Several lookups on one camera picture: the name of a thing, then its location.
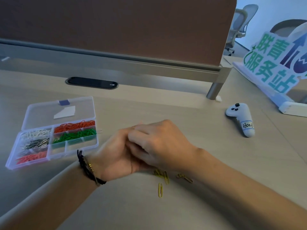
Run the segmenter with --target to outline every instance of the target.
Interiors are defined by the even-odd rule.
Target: person's right arm
[[[307,211],[192,145],[170,120],[128,134],[133,155],[149,165],[188,173],[261,220],[269,229],[307,229]]]

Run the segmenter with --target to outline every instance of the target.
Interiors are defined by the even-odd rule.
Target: sign
[[[244,66],[256,80],[280,93],[287,93],[300,79],[307,79],[307,33],[292,42],[265,32],[244,57]]]

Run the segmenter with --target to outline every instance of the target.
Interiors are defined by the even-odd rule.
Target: black braided bracelet
[[[90,179],[90,180],[93,180],[94,182],[98,182],[99,184],[103,185],[105,184],[106,182],[99,179],[99,178],[95,178],[94,174],[92,174],[90,172],[90,170],[87,168],[87,165],[86,165],[86,162],[84,161],[83,159],[83,155],[82,155],[82,150],[77,150],[77,156],[78,156],[78,159],[79,159],[79,163],[80,163],[80,166],[81,168],[84,170],[84,173],[85,175]]]

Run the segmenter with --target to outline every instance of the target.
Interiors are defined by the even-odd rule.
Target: plastic storage box
[[[73,108],[74,106],[74,115],[54,118],[54,115],[63,111],[64,108]],[[80,137],[78,139],[71,139],[60,143],[53,143],[55,139],[59,139],[64,133],[78,133],[86,129],[96,130],[96,122],[92,121],[94,125],[89,127],[64,131],[60,133],[54,133],[54,129],[56,127],[63,123],[79,123],[82,121],[87,122],[90,120],[96,121],[93,97],[80,97],[62,101],[57,100],[29,105],[22,124],[21,132],[19,132],[16,137],[10,156],[6,162],[6,167],[12,170],[30,164],[75,154],[77,149],[86,151],[97,147],[99,144],[97,134]],[[44,131],[44,135],[41,136],[33,137],[33,134],[30,134],[39,130],[46,131]],[[46,139],[46,142],[49,140],[49,143],[47,145],[31,149],[26,147],[27,144],[33,142],[34,140],[42,141],[42,139]],[[26,162],[20,161],[21,157],[33,154],[35,154],[36,159]]]

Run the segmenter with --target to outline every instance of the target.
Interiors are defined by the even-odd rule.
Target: hand
[[[125,128],[117,131],[97,153],[87,156],[96,177],[103,181],[110,181],[151,168],[133,156],[126,146],[128,133],[131,130],[132,128]]]
[[[131,153],[148,165],[162,169],[189,169],[198,148],[170,120],[137,125],[128,133]]]

